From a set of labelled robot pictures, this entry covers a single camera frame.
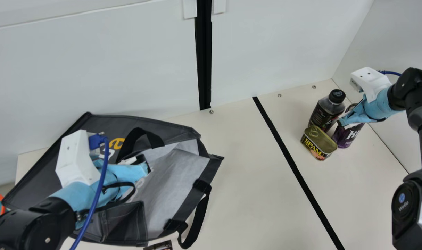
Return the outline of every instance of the white bracket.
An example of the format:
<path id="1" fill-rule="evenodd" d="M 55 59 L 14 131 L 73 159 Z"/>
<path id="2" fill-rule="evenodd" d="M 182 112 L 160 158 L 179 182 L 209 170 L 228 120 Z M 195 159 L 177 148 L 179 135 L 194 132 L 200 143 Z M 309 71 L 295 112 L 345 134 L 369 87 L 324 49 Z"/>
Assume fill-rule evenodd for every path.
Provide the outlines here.
<path id="1" fill-rule="evenodd" d="M 376 100 L 381 90 L 391 86 L 391 82 L 387 76 L 370 67 L 365 67 L 351 73 L 350 84 L 358 92 L 365 92 L 368 103 Z"/>
<path id="2" fill-rule="evenodd" d="M 55 171 L 61 186 L 82 182 L 88 186 L 100 179 L 100 172 L 89 156 L 89 139 L 86 130 L 79 130 L 61 139 Z"/>
<path id="3" fill-rule="evenodd" d="M 221 14 L 226 12 L 226 0 L 214 0 L 214 14 Z"/>
<path id="4" fill-rule="evenodd" d="M 183 17 L 185 19 L 197 17 L 197 1 L 200 0 L 183 0 Z"/>

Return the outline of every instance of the yellow label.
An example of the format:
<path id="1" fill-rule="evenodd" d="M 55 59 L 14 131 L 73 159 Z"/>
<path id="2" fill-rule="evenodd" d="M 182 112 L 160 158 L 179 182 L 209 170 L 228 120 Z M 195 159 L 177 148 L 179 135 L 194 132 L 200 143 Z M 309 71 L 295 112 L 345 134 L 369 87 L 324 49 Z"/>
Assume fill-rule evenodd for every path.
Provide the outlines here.
<path id="1" fill-rule="evenodd" d="M 109 148 L 118 150 L 122 148 L 124 141 L 125 141 L 125 138 L 115 138 L 109 142 Z"/>
<path id="2" fill-rule="evenodd" d="M 325 160 L 330 154 L 322 152 L 306 135 L 302 136 L 301 143 L 317 158 L 317 160 Z"/>

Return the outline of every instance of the blue cable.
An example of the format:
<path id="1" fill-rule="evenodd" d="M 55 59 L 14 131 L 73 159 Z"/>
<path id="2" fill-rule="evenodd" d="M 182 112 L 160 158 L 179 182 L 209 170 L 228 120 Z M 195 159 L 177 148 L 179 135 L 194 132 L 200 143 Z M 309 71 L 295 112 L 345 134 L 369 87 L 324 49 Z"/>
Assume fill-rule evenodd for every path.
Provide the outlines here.
<path id="1" fill-rule="evenodd" d="M 90 206 L 89 213 L 87 214 L 86 221 L 84 222 L 84 225 L 81 231 L 79 232 L 78 237 L 76 238 L 75 242 L 71 246 L 70 250 L 76 249 L 81 239 L 83 238 L 84 233 L 86 233 L 87 227 L 90 224 L 90 220 L 92 219 L 92 216 L 95 213 L 95 209 L 97 208 L 97 204 L 98 204 L 98 200 L 100 199 L 101 192 L 103 191 L 104 179 L 106 177 L 106 172 L 107 172 L 107 162 L 109 161 L 109 139 L 106 136 L 102 136 L 102 142 L 105 144 L 105 152 L 104 152 L 103 168 L 101 169 L 101 176 L 100 176 L 100 180 L 98 181 L 97 192 L 95 193 L 95 196 L 93 198 L 93 202 L 92 202 L 92 205 Z"/>
<path id="2" fill-rule="evenodd" d="M 386 75 L 386 74 L 390 74 L 390 75 L 397 75 L 397 76 L 401 76 L 401 73 L 395 72 L 395 71 L 386 71 L 386 70 L 379 70 L 380 73 Z"/>

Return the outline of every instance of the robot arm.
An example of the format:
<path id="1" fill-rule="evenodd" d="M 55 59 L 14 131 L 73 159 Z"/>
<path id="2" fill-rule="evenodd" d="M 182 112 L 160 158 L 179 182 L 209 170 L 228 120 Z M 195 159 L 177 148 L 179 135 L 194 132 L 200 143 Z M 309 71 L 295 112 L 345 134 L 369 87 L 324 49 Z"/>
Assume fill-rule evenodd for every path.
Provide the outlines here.
<path id="1" fill-rule="evenodd" d="M 343 126 L 382 122 L 405 110 L 418 131 L 422 160 L 422 70 L 408 68 L 393 85 L 383 76 L 371 68 L 352 73 L 351 84 L 365 92 L 364 99 L 339 121 Z M 422 169 L 407 175 L 393 196 L 392 234 L 397 250 L 422 250 Z"/>
<path id="2" fill-rule="evenodd" d="M 105 162 L 98 159 L 100 142 L 95 140 L 98 137 L 98 134 L 88 136 L 86 131 L 79 130 L 62 139 L 56 166 L 62 189 L 28 210 L 18 209 L 2 215 L 1 250 L 60 249 L 74 230 L 83 227 L 100 186 L 99 171 L 103 169 L 106 171 L 104 185 L 98 189 L 102 192 L 95 212 L 122 204 L 132 197 L 134 183 L 149 173 L 144 155 L 123 162 L 123 165 L 107 164 L 107 157 Z M 127 165 L 135 161 L 136 165 Z"/>

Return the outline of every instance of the dark bottle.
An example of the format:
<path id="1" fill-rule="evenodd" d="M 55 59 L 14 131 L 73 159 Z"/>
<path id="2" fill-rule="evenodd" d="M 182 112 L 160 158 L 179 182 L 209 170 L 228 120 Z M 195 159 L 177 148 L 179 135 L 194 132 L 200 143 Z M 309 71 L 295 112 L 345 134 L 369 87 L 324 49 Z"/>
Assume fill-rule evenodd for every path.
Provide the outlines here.
<path id="1" fill-rule="evenodd" d="M 346 112 L 350 112 L 354 109 L 357 103 L 350 105 Z M 359 133 L 360 129 L 364 126 L 365 123 L 359 123 L 358 125 L 351 127 L 351 128 L 344 128 L 341 126 L 341 123 L 338 121 L 338 127 L 333 134 L 333 141 L 338 144 L 338 147 L 341 149 L 346 149 L 351 145 L 354 138 L 356 138 L 357 134 Z"/>
<path id="2" fill-rule="evenodd" d="M 316 125 L 324 132 L 330 130 L 333 121 L 345 110 L 345 97 L 342 90 L 332 90 L 328 96 L 320 99 L 311 114 L 308 126 Z"/>

